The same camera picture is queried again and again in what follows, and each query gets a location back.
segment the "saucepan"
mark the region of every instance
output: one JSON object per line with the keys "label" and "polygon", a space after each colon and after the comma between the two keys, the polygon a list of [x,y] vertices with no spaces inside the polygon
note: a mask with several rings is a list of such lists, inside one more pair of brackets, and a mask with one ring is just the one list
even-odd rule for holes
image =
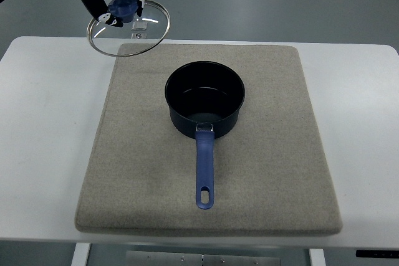
{"label": "saucepan", "polygon": [[209,209],[214,204],[214,140],[236,124],[244,83],[225,65],[190,62],[170,75],[165,97],[174,126],[196,140],[196,205]]}

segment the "handle hole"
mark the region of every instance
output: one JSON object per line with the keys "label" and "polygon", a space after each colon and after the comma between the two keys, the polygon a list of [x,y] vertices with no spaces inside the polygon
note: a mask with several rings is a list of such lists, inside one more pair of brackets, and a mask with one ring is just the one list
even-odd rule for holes
{"label": "handle hole", "polygon": [[201,202],[203,204],[209,203],[209,188],[207,187],[201,188]]}

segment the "blue handle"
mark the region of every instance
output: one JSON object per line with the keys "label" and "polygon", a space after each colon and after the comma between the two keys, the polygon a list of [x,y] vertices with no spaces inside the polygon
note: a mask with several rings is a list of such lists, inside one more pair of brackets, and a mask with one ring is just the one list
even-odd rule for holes
{"label": "blue handle", "polygon": [[[197,144],[197,179],[195,201],[201,209],[213,206],[213,144],[214,132],[198,130],[195,132]],[[208,202],[202,202],[201,193],[208,196]]]}

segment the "glass lid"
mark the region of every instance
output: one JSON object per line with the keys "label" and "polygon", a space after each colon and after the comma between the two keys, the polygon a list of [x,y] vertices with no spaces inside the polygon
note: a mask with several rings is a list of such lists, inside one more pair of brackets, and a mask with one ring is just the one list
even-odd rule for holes
{"label": "glass lid", "polygon": [[[169,12],[161,4],[146,0],[142,16],[135,14],[133,18],[124,20],[123,27],[92,19],[87,27],[87,38],[90,45],[102,54],[127,57],[154,48],[165,38],[169,28]],[[123,44],[129,46],[119,49]]]}

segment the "mat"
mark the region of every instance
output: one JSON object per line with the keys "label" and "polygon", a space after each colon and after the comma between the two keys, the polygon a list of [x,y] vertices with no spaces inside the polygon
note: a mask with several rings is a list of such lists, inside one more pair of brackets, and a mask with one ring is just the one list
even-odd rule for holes
{"label": "mat", "polygon": [[[231,67],[246,87],[236,126],[215,141],[209,210],[195,203],[195,140],[173,126],[164,95],[169,75],[196,60]],[[339,207],[297,49],[161,44],[117,59],[75,225],[173,237],[338,233]]]}

